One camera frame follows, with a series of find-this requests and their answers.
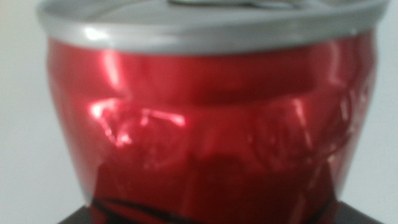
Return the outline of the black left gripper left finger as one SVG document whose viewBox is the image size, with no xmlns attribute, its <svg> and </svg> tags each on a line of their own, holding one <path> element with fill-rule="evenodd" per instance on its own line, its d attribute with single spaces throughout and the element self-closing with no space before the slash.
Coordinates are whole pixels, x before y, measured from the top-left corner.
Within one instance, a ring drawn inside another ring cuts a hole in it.
<svg viewBox="0 0 398 224">
<path fill-rule="evenodd" d="M 57 224 L 93 224 L 93 207 L 84 205 Z"/>
</svg>

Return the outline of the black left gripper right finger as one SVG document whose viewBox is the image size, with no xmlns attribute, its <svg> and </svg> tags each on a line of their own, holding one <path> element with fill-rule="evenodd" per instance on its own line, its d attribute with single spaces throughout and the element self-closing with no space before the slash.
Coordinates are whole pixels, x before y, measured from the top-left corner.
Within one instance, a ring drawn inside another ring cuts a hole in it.
<svg viewBox="0 0 398 224">
<path fill-rule="evenodd" d="M 334 201 L 329 204 L 332 224 L 383 224 L 344 202 Z"/>
</svg>

